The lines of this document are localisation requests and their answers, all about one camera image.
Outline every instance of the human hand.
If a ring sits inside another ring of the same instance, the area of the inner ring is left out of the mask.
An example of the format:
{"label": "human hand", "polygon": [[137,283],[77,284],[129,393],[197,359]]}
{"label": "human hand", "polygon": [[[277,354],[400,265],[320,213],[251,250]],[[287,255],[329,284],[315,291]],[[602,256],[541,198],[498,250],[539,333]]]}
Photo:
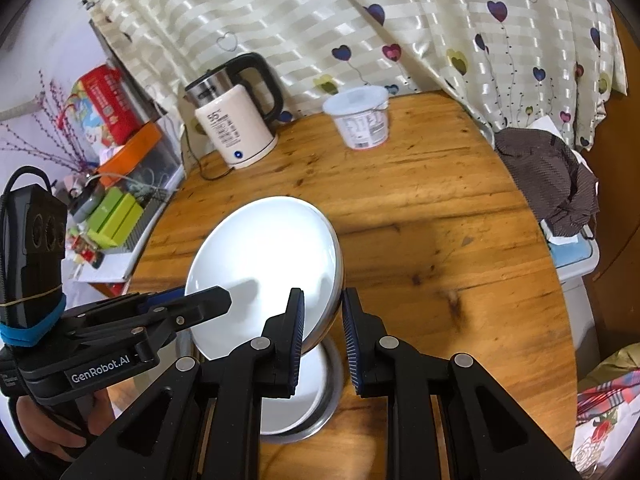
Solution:
{"label": "human hand", "polygon": [[[111,400],[107,390],[94,392],[94,408],[89,414],[87,426],[89,432],[100,435],[115,420]],[[50,420],[31,400],[20,397],[16,404],[18,422],[29,441],[40,451],[51,453],[62,460],[72,462],[72,458],[63,447],[84,447],[86,440],[70,431],[60,428]]]}

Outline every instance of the black kettle handle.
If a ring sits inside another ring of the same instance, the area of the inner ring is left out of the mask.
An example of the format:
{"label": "black kettle handle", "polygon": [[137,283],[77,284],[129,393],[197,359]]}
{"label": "black kettle handle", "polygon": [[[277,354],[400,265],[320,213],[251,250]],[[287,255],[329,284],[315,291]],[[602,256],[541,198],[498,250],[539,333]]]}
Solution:
{"label": "black kettle handle", "polygon": [[[255,104],[255,107],[260,112],[260,115],[264,119],[264,122],[270,123],[280,116],[280,114],[282,113],[282,108],[284,107],[284,98],[282,96],[282,92],[280,91],[280,87],[278,86],[278,82],[271,74],[269,65],[260,54],[258,54],[257,52],[248,52],[246,54],[241,54],[240,56],[235,57],[225,63],[224,67],[226,69],[227,75],[229,76],[229,79],[231,79],[231,82],[234,85],[242,85],[246,88],[249,97],[251,97],[252,101]],[[273,97],[273,108],[267,113],[264,113],[262,111],[262,107],[256,99],[251,85],[240,75],[242,70],[246,70],[247,68],[255,68],[260,73],[260,76],[264,80],[267,88],[269,89],[269,92],[271,93],[271,96]]]}

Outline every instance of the wooden table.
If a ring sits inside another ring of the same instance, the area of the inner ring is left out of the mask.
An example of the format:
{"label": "wooden table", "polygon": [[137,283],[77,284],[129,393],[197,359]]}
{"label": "wooden table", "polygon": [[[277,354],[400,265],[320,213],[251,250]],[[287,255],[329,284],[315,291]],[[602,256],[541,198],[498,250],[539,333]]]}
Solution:
{"label": "wooden table", "polygon": [[[521,193],[460,106],[428,93],[391,99],[390,138],[355,152],[331,119],[280,129],[273,153],[216,182],[197,171],[159,221],[130,290],[184,284],[193,257],[229,213],[290,195],[331,221],[346,283],[390,334],[423,353],[468,352],[563,450],[576,407],[574,348],[548,249]],[[208,174],[224,166],[217,155]],[[341,323],[332,336],[344,351]],[[383,479],[385,401],[350,382],[316,436],[262,446],[263,479]]]}

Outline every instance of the red heart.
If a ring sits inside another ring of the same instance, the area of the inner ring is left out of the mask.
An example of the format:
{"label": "red heart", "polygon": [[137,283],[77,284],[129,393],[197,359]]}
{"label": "red heart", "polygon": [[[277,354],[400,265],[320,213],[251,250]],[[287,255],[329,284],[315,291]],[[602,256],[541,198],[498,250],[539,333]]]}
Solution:
{"label": "red heart", "polygon": [[382,47],[382,54],[391,61],[398,61],[402,56],[402,48],[397,43],[385,45]]}

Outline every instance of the heart-patterned curtain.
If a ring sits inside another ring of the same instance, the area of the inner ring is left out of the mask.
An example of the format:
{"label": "heart-patterned curtain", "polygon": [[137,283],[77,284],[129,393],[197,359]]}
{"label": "heart-patterned curtain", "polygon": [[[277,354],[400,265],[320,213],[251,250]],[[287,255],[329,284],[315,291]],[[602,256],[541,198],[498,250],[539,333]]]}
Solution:
{"label": "heart-patterned curtain", "polygon": [[489,141],[549,115],[569,145],[588,149],[611,89],[626,91],[607,0],[85,1],[170,110],[205,70],[255,51],[280,78],[283,121],[363,84],[391,95],[443,89]]}

